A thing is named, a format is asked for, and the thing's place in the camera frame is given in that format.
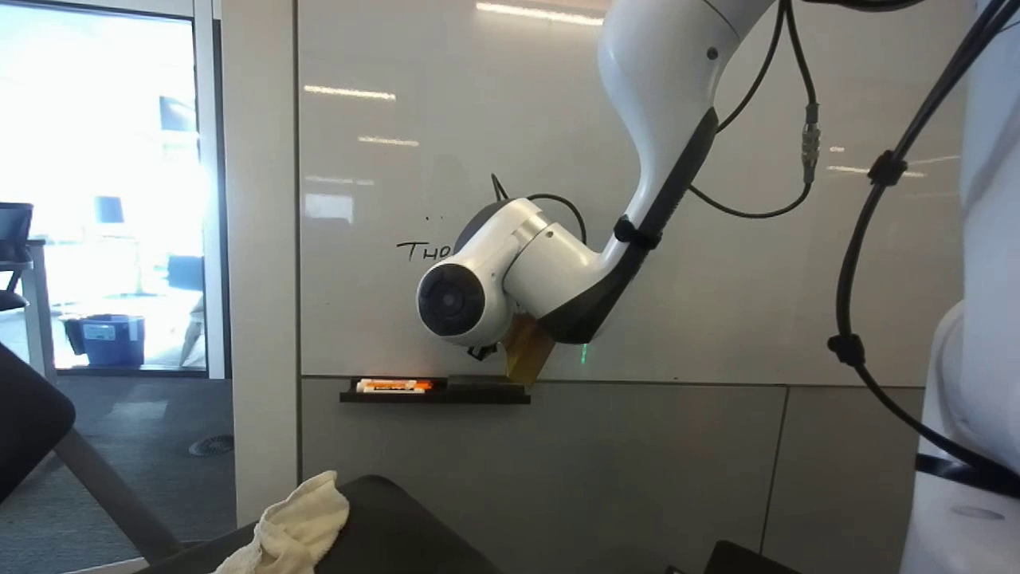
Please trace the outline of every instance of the black cable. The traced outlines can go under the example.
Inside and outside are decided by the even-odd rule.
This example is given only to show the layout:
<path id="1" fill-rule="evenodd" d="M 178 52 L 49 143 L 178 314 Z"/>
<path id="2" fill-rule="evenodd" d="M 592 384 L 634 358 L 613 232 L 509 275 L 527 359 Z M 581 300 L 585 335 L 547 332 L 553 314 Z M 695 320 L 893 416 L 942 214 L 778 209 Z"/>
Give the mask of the black cable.
<path id="1" fill-rule="evenodd" d="M 977 55 L 1010 23 L 1010 16 L 1016 8 L 1020 8 L 1020 0 L 992 0 L 985 6 L 985 11 L 970 28 L 970 36 L 958 41 L 954 60 L 946 65 L 946 71 L 937 77 L 935 90 L 922 101 L 917 116 L 913 118 L 913 124 L 900 136 L 895 149 L 883 153 L 875 160 L 875 165 L 871 169 L 872 187 L 871 187 L 864 206 L 862 206 L 862 217 L 853 222 L 853 232 L 852 232 L 852 243 L 847 243 L 847 253 L 845 253 L 840 272 L 839 272 L 839 292 L 835 292 L 839 335 L 830 339 L 830 347 L 839 355 L 839 359 L 847 364 L 864 379 L 864 387 L 879 398 L 879 406 L 885 406 L 901 424 L 909 424 L 916 432 L 922 432 L 927 442 L 941 447 L 942 453 L 955 456 L 958 461 L 965 461 L 965 466 L 972 466 L 972 470 L 977 470 L 977 473 L 985 473 L 992 477 L 1002 477 L 1004 483 L 1020 483 L 1020 474 L 1010 473 L 1006 466 L 1002 466 L 1002 461 L 964 447 L 964 442 L 954 442 L 949 437 L 937 432 L 935 427 L 922 424 L 917 416 L 913 416 L 901 406 L 895 406 L 883 393 L 883 387 L 866 369 L 864 342 L 853 335 L 852 300 L 853 300 L 853 275 L 858 275 L 858 262 L 862 262 L 862 245 L 864 245 L 866 226 L 871 226 L 871 219 L 875 214 L 875 203 L 883 202 L 885 187 L 895 185 L 895 177 L 901 176 L 904 153 L 913 149 L 913 143 L 924 132 L 927 118 L 941 109 L 946 93 L 977 60 Z"/>
<path id="2" fill-rule="evenodd" d="M 496 203 L 509 202 L 505 180 L 494 172 L 489 177 L 492 177 L 492 192 L 496 193 Z"/>
<path id="3" fill-rule="evenodd" d="M 557 202 L 557 203 L 565 203 L 565 206 L 573 214 L 573 219 L 577 219 L 577 235 L 581 235 L 581 243 L 585 245 L 585 222 L 584 222 L 584 217 L 581 217 L 581 209 L 577 209 L 573 202 L 568 202 L 568 196 L 562 196 L 562 193 L 529 193 L 529 202 Z"/>
<path id="4" fill-rule="evenodd" d="M 687 192 L 704 202 L 709 206 L 721 209 L 721 214 L 730 214 L 730 217 L 740 217 L 740 219 L 776 219 L 776 217 L 785 217 L 791 209 L 798 209 L 814 185 L 816 185 L 816 169 L 820 169 L 820 93 L 816 93 L 816 78 L 811 73 L 811 65 L 802 58 L 802 45 L 801 45 L 801 25 L 798 25 L 798 11 L 794 11 L 794 2 L 791 0 L 778 0 L 778 19 L 776 19 L 776 28 L 791 28 L 791 48 L 794 48 L 794 60 L 798 60 L 798 71 L 801 71 L 801 83 L 802 83 L 802 93 L 807 93 L 807 110 L 802 110 L 802 136 L 801 136 L 801 165 L 802 165 L 802 187 L 801 193 L 785 203 L 785 206 L 776 206 L 776 209 L 740 209 L 740 206 L 730 206 L 730 203 L 721 203 L 714 202 L 709 192 L 700 192 L 697 185 L 687 185 Z M 757 71 L 757 78 L 766 77 L 766 71 L 771 66 L 771 55 L 776 55 L 776 45 L 767 45 L 767 58 Z"/>
<path id="5" fill-rule="evenodd" d="M 767 77 L 767 66 L 776 60 L 776 48 L 778 48 L 778 38 L 785 36 L 785 11 L 786 11 L 786 0 L 781 0 L 776 6 L 776 28 L 771 28 L 771 38 L 767 38 L 767 52 L 766 52 L 766 60 L 757 66 L 757 77 L 751 78 L 751 87 L 746 90 L 746 97 L 740 98 L 740 105 L 721 122 L 721 128 L 714 128 L 714 135 L 725 135 L 740 116 L 743 109 L 756 98 L 761 78 Z"/>

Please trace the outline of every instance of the office chair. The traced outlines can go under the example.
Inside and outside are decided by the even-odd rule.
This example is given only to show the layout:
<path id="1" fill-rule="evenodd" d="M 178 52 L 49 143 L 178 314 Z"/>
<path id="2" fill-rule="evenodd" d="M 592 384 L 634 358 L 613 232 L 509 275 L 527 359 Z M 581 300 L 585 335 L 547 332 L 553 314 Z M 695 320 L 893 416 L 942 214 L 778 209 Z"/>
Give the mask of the office chair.
<path id="1" fill-rule="evenodd" d="M 0 505 L 49 453 L 72 473 L 131 539 L 150 565 L 143 574 L 207 574 L 253 539 L 253 527 L 242 527 L 200 545 L 178 543 L 72 431 L 72 406 L 0 345 Z M 318 574 L 496 571 L 390 477 L 362 474 L 341 483 L 341 491 L 352 500 L 352 519 L 318 561 Z"/>
<path id="2" fill-rule="evenodd" d="M 72 431 L 68 395 L 0 345 L 0 505 L 49 453 L 72 473 L 148 561 L 181 547 L 118 473 Z"/>
<path id="3" fill-rule="evenodd" d="M 0 272 L 11 272 L 11 279 L 0 290 L 0 311 L 24 305 L 17 287 L 30 269 L 30 230 L 32 203 L 0 202 Z"/>
<path id="4" fill-rule="evenodd" d="M 205 335 L 205 259 L 198 255 L 169 255 L 167 259 L 167 285 L 178 287 L 178 290 L 198 290 L 198 303 L 187 311 L 187 332 L 181 342 L 181 358 L 178 365 L 187 365 L 187 358 L 198 345 L 198 339 Z"/>

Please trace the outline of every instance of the floor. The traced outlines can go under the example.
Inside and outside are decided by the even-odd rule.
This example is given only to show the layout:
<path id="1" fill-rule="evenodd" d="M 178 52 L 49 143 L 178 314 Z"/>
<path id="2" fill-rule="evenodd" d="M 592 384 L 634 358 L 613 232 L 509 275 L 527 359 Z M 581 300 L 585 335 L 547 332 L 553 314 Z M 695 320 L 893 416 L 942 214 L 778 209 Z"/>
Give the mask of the floor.
<path id="1" fill-rule="evenodd" d="M 187 543 L 233 530 L 233 453 L 198 448 L 233 427 L 230 384 L 191 376 L 56 376 L 81 432 Z M 0 506 L 0 574 L 63 574 L 136 557 L 69 473 L 49 460 Z"/>

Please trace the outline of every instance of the white wall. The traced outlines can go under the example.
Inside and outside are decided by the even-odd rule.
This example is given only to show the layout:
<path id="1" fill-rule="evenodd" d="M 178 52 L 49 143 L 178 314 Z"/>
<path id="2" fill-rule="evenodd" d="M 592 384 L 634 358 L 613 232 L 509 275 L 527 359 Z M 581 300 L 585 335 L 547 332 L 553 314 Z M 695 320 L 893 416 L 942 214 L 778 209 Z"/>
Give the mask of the white wall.
<path id="1" fill-rule="evenodd" d="M 239 519 L 296 480 L 292 2 L 223 2 Z"/>

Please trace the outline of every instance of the white cloth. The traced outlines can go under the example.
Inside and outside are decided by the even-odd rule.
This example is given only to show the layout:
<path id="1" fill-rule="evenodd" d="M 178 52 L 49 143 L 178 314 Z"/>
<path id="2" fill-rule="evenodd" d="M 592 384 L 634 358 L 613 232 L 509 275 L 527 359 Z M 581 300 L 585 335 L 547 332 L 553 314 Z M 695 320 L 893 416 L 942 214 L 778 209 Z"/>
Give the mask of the white cloth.
<path id="1" fill-rule="evenodd" d="M 318 473 L 263 506 L 253 543 L 237 547 L 217 574 L 313 574 L 346 512 L 352 505 L 338 491 L 338 473 Z"/>

